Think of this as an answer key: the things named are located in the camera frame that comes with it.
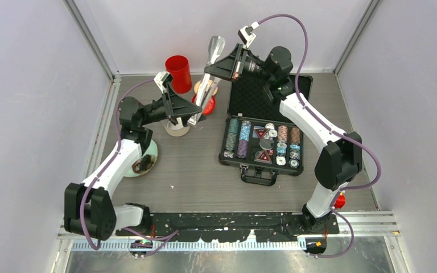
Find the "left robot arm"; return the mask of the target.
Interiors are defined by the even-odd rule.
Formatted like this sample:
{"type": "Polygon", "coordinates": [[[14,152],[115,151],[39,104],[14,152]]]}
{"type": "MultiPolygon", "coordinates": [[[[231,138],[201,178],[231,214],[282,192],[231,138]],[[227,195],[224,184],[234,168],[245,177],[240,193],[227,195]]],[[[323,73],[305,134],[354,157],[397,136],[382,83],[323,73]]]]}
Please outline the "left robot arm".
{"type": "Polygon", "coordinates": [[[144,105],[128,93],[114,109],[117,143],[103,163],[83,182],[70,183],[64,192],[64,228],[85,237],[93,250],[116,230],[129,228],[146,235],[152,228],[148,206],[114,206],[112,196],[127,171],[144,157],[153,131],[146,125],[165,119],[178,123],[202,108],[175,93],[170,83],[159,84],[161,97],[144,105]]]}

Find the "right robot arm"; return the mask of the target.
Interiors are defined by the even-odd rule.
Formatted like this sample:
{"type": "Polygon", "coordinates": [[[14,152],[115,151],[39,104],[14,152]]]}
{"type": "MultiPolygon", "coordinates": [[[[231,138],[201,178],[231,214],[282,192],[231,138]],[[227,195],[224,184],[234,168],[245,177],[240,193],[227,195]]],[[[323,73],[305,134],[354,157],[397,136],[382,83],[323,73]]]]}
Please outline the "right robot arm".
{"type": "Polygon", "coordinates": [[[320,114],[301,94],[298,80],[290,79],[293,68],[290,51],[274,47],[260,60],[243,44],[220,57],[221,50],[209,53],[204,72],[234,82],[241,76],[262,80],[266,97],[279,105],[279,112],[306,134],[320,152],[314,173],[318,181],[299,218],[302,229],[317,233],[329,220],[341,191],[362,170],[362,139],[346,133],[320,114]]]}

